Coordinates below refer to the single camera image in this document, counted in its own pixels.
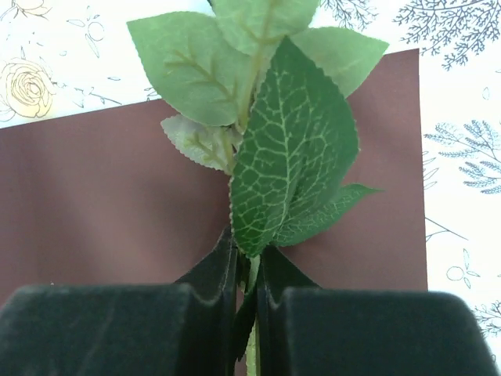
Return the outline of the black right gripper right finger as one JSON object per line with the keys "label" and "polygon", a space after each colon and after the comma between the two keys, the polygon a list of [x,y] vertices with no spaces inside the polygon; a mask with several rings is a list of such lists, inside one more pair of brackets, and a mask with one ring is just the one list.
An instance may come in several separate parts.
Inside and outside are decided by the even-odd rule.
{"label": "black right gripper right finger", "polygon": [[477,321],[454,295],[325,289],[280,250],[258,273],[260,372],[303,376],[491,376]]}

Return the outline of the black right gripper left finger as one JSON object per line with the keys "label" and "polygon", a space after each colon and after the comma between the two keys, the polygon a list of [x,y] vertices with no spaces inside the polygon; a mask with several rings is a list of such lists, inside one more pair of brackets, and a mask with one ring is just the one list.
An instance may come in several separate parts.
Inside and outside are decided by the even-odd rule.
{"label": "black right gripper left finger", "polygon": [[231,375],[230,229],[173,284],[27,286],[1,311],[4,375]]}

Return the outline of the red paper bouquet wrap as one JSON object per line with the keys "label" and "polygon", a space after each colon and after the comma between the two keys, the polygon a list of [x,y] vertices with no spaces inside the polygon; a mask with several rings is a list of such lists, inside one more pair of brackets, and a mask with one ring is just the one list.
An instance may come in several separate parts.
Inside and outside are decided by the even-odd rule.
{"label": "red paper bouquet wrap", "polygon": [[[287,248],[328,288],[427,288],[419,55],[386,55],[351,96],[360,154],[348,181],[377,188],[331,230]],[[160,100],[1,131],[1,296],[27,284],[176,280],[228,222],[225,175],[164,136]]]}

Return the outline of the pink artificial flower bunch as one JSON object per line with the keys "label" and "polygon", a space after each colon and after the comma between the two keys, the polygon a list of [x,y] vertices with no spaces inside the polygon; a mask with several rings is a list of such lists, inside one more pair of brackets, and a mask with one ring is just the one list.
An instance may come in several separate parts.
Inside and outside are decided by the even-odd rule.
{"label": "pink artificial flower bunch", "polygon": [[317,1],[212,1],[127,23],[146,76],[175,115],[165,135],[191,161],[229,177],[229,251],[244,301],[235,363],[257,371],[255,312],[265,249],[329,229],[372,190],[344,184],[359,153],[348,97],[386,53],[382,39],[314,27]]}

